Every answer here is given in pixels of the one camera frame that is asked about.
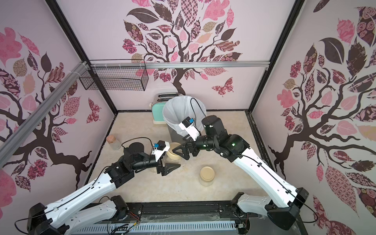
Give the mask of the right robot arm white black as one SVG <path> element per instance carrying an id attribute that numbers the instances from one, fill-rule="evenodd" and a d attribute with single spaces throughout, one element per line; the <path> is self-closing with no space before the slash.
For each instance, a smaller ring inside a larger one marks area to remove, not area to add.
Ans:
<path id="1" fill-rule="evenodd" d="M 186 117 L 179 128 L 190 139 L 176 147 L 173 152 L 185 160 L 197 156 L 202 150 L 214 151 L 251 176 L 267 193 L 267 196 L 250 196 L 245 193 L 235 197 L 236 206 L 243 213 L 256 213 L 268 217 L 276 226 L 289 230 L 299 219 L 301 208 L 309 193 L 296 188 L 274 172 L 254 152 L 248 142 L 237 134 L 228 134 L 223 122 L 215 115 L 202 119 L 205 134 L 195 127 L 195 120 Z"/>

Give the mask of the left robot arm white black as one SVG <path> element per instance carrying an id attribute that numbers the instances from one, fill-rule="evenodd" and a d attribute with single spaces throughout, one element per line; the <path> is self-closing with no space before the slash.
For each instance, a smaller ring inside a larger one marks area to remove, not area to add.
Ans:
<path id="1" fill-rule="evenodd" d="M 158 141 L 152 145 L 150 154 L 144 152 L 144 145 L 132 143 L 124 148 L 123 155 L 92 182 L 70 195 L 48 205 L 38 203 L 30 208 L 26 235 L 71 235 L 91 224 L 103 220 L 123 220 L 128 216 L 129 207 L 121 196 L 113 196 L 101 204 L 91 205 L 96 199 L 120 188 L 134 178 L 135 174 L 155 168 L 166 176 L 180 167 L 179 164 L 162 162 L 170 144 Z"/>

